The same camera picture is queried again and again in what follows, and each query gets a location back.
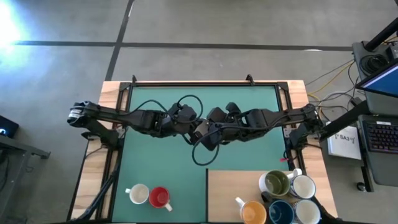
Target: dark blue mug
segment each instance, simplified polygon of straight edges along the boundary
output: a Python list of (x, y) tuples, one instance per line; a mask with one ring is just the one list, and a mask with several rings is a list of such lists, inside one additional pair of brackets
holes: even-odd
[(261, 193), (263, 201), (266, 203), (268, 220), (266, 223), (273, 224), (292, 224), (294, 211), (292, 206), (284, 200), (272, 198), (268, 192)]

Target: wooden board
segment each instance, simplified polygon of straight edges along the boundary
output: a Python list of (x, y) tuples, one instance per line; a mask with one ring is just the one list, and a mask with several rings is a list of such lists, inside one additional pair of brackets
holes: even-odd
[[(140, 81), (137, 83), (175, 83), (176, 81)], [(236, 82), (242, 83), (245, 81), (236, 80), (236, 81), (180, 81), (184, 82)], [(256, 82), (287, 82), (289, 84), (289, 93), (290, 99), (292, 101), (293, 108), (303, 107), (308, 104), (307, 92), (305, 91), (305, 85), (302, 80), (257, 80)], [(104, 82), (102, 87), (101, 95), (99, 98), (99, 104), (101, 106), (107, 106), (114, 108), (116, 106), (116, 101), (119, 93), (119, 85), (121, 82)], [(107, 128), (111, 128), (111, 124), (106, 124)], [(97, 149), (99, 146), (98, 142), (89, 142), (88, 152)], [(102, 149), (99, 152), (92, 154), (84, 163), (83, 171), (80, 177), (78, 192), (76, 195), (75, 203), (73, 205), (73, 211), (71, 218), (76, 218), (81, 215), (85, 208), (93, 201), (96, 194), (98, 193), (101, 180), (102, 173), (104, 171), (104, 163), (106, 158), (106, 149)], [(337, 217), (337, 211), (335, 207), (335, 202), (333, 200), (333, 196), (330, 189), (330, 184), (328, 180), (328, 176), (326, 173), (325, 164), (323, 162), (322, 152), (319, 148), (316, 147), (306, 147), (303, 150), (303, 158), (305, 163), (305, 168), (307, 170), (307, 175), (309, 175), (317, 185), (317, 194), (316, 197), (320, 201), (320, 203), (327, 209), (327, 211)], [(105, 204), (103, 209), (103, 217), (108, 215), (108, 207), (109, 207), (109, 193), (107, 193), (107, 197), (105, 198)]]

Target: computer monitor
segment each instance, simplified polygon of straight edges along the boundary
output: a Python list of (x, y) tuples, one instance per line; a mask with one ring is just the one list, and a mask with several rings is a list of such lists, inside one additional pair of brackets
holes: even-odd
[(359, 82), (356, 88), (398, 98), (398, 59)]

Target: keyboard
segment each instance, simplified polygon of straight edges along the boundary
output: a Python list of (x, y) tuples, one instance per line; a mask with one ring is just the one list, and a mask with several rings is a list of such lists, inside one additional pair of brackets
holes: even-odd
[(366, 122), (364, 127), (369, 151), (398, 154), (398, 125)]

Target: wooden table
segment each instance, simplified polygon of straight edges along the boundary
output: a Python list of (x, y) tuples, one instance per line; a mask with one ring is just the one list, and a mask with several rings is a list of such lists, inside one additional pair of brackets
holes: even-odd
[[(289, 85), (289, 93), (290, 99), (292, 102), (293, 108), (303, 107), (308, 103), (307, 92), (305, 91), (304, 82), (302, 80), (267, 80), (267, 81), (256, 81), (256, 82), (287, 82)], [(115, 108), (116, 101), (119, 94), (119, 86), (121, 82), (104, 82), (101, 94), (99, 97), (99, 105)], [(154, 83), (151, 81), (141, 81), (138, 83)], [(122, 105), (125, 105), (126, 99), (123, 98)], [(107, 128), (111, 128), (111, 123), (103, 124)], [(316, 141), (310, 142), (311, 144), (318, 144)], [(90, 141), (88, 144), (87, 152), (90, 153), (95, 149), (100, 147), (101, 143), (99, 140)], [(98, 152), (90, 155), (83, 164), (81, 176), (78, 183), (78, 188), (76, 192), (76, 197), (74, 198), (73, 209), (71, 210), (70, 217), (77, 218), (80, 216), (85, 209), (90, 205), (90, 203), (95, 198), (101, 187), (101, 180), (104, 172), (104, 165), (106, 160), (107, 149), (99, 150)], [(117, 152), (113, 152), (112, 156), (112, 166), (115, 163)], [(326, 210), (333, 216), (337, 217), (337, 211), (335, 207), (335, 202), (333, 200), (333, 196), (330, 189), (330, 184), (328, 180), (328, 175), (326, 173), (325, 164), (322, 158), (322, 152), (319, 148), (316, 147), (306, 147), (303, 150), (303, 159), (305, 163), (305, 169), (307, 171), (307, 175), (309, 175), (315, 182), (317, 186), (316, 197), (320, 201), (320, 203), (326, 208)], [(105, 203), (103, 207), (102, 217), (106, 217), (108, 215), (109, 208), (109, 199), (110, 199), (111, 188), (108, 190)], [(211, 213), (209, 213), (209, 221), (217, 220), (214, 218)]]

